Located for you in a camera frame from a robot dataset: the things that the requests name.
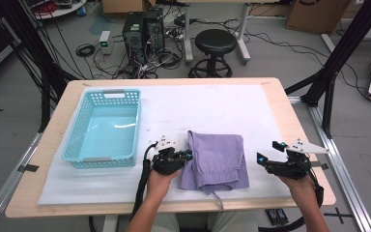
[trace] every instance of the computer tower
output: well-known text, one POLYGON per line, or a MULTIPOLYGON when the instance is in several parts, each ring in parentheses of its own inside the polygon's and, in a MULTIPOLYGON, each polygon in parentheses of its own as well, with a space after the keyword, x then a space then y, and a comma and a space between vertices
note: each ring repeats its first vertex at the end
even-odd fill
POLYGON ((144 13, 128 13, 123 27, 123 38, 128 53, 128 62, 131 65, 145 65, 147 54, 145 54, 144 13))
POLYGON ((164 27, 162 8, 151 8, 145 16, 148 49, 156 53, 164 48, 164 27))

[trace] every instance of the person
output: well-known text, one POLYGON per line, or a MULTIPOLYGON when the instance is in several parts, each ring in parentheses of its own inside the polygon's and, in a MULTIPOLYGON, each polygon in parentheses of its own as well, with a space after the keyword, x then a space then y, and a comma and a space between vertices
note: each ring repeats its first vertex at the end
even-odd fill
MULTIPOLYGON (((150 173, 146 197, 129 223, 128 232, 180 231, 174 214, 165 215, 166 219, 163 220, 157 216, 158 207, 167 194, 170 182, 179 175, 179 172, 180 170, 169 176, 161 175, 155 170, 150 173)), ((303 215, 306 230, 312 232, 329 231, 318 207, 314 185, 310 177, 306 176, 298 180, 286 177, 279 177, 279 179, 290 189, 291 195, 303 215)), ((255 229, 258 230, 255 217, 256 211, 218 213, 213 231, 255 231, 255 229)))

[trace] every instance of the white paper sheet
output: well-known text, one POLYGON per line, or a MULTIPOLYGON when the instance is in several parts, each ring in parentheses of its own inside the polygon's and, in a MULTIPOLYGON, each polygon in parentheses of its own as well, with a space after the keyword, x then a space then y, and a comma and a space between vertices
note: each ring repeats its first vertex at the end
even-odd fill
MULTIPOLYGON (((40 205, 134 202, 146 148, 162 135, 186 148, 189 130, 201 133, 236 133, 243 146, 250 188, 219 191, 222 199, 289 196, 282 182, 256 163, 256 154, 270 160, 286 160, 271 143, 281 141, 277 126, 260 85, 125 86, 141 91, 141 120, 134 167, 75 169, 62 160, 65 137, 49 168, 40 205)), ((89 87, 94 89, 116 89, 89 87)), ((216 200, 201 191, 178 189, 172 181, 164 201, 216 200)))

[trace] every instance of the desk leg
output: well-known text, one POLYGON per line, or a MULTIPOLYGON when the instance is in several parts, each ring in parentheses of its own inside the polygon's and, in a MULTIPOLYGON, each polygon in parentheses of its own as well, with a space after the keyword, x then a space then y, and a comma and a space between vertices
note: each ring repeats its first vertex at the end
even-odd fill
POLYGON ((104 219, 102 232, 116 232, 117 222, 119 221, 118 215, 107 215, 104 219))
POLYGON ((246 65, 246 63, 251 60, 251 57, 249 56, 249 53, 248 53, 248 50, 246 49, 246 46, 245 46, 245 43, 243 42, 243 33, 245 31, 245 25, 246 25, 246 21, 248 19, 248 13, 249 13, 249 9, 251 7, 251 4, 249 3, 245 3, 244 6, 243 6, 243 16, 242 16, 242 22, 241 22, 241 26, 240 26, 240 31, 238 33, 238 36, 237 36, 237 45, 238 47, 240 48, 240 51, 241 51, 241 54, 243 55, 243 61, 244 61, 244 65, 246 65))
POLYGON ((189 37, 189 4, 185 5, 185 62, 187 64, 193 61, 191 39, 189 37))

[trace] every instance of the gray floor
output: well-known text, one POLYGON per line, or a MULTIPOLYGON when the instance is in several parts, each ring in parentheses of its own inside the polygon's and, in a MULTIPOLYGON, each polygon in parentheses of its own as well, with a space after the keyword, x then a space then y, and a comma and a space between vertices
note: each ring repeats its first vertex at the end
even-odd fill
MULTIPOLYGON (((52 41, 70 64, 72 64, 71 58, 57 32, 55 21, 73 55, 79 45, 91 44, 99 37, 89 30, 93 32, 96 27, 101 30, 106 25, 112 31, 112 35, 121 34, 123 27, 121 19, 113 19, 109 25, 96 24, 95 22, 99 19, 98 13, 96 11, 92 13, 90 9, 88 12, 84 17, 69 14, 45 22, 52 41)), ((192 37, 199 31, 212 28, 212 26, 194 25, 193 28, 192 37)), ((250 19, 247 23, 247 30, 252 34, 267 33, 275 42, 284 41, 290 44, 306 45, 328 55, 328 50, 318 35, 286 30, 284 19, 281 18, 250 19)), ((337 35, 331 37, 334 42, 340 39, 337 35)), ((246 66, 243 65, 241 55, 237 50, 226 56, 227 62, 233 68, 234 77, 274 76, 280 79, 284 87, 289 87, 321 68, 321 64, 314 56, 296 53, 286 46, 276 46, 254 37, 250 38, 246 46, 251 54, 251 61, 246 66)), ((104 58, 104 67, 119 64, 124 52, 123 44, 116 43, 113 54, 104 58)), ((194 60, 199 60, 203 56, 204 54, 194 49, 194 60)), ((326 58, 319 57, 322 62, 325 62, 326 58)), ((89 68, 85 61, 75 56, 74 59, 82 72, 89 77, 89 68)), ((357 72, 358 85, 367 87, 371 79, 371 42, 361 43, 349 60, 349 64, 357 72)), ((159 69, 157 74, 159 78, 181 78, 187 76, 188 69, 189 67, 183 62, 174 71, 159 69)), ((345 67, 343 73, 348 82, 355 84, 355 75, 349 68, 345 67)), ((306 89, 299 90, 292 96, 300 96, 305 91, 306 89)), ((10 55, 0 65, 0 188, 40 127, 40 106, 38 89, 16 56, 10 55)), ((320 139, 306 108, 296 105, 295 110, 310 141, 320 144, 320 139)), ((355 88, 346 85, 340 75, 335 86, 331 131, 371 217, 371 101, 365 100, 355 88)), ((319 156, 319 159, 328 162, 325 156, 319 156)), ((335 191, 337 202, 334 206, 323 207, 322 211, 335 213, 335 207, 337 207, 342 214, 351 214, 352 211, 331 169, 326 170, 326 173, 335 191)), ((287 209, 286 212, 290 220, 300 215, 296 209, 287 209)), ((180 217, 180 220, 182 225, 197 226, 197 223, 201 223, 201 215, 186 215, 180 217)), ((326 220, 331 231, 357 231, 355 220, 351 217, 344 217, 343 223, 338 217, 326 217, 326 220)), ((89 231, 87 221, 87 217, 12 219, 2 215, 0 231, 89 231)), ((95 224, 99 231, 102 228, 102 221, 103 217, 95 217, 95 224)), ((259 224, 270 226, 265 214, 260 215, 259 224)))

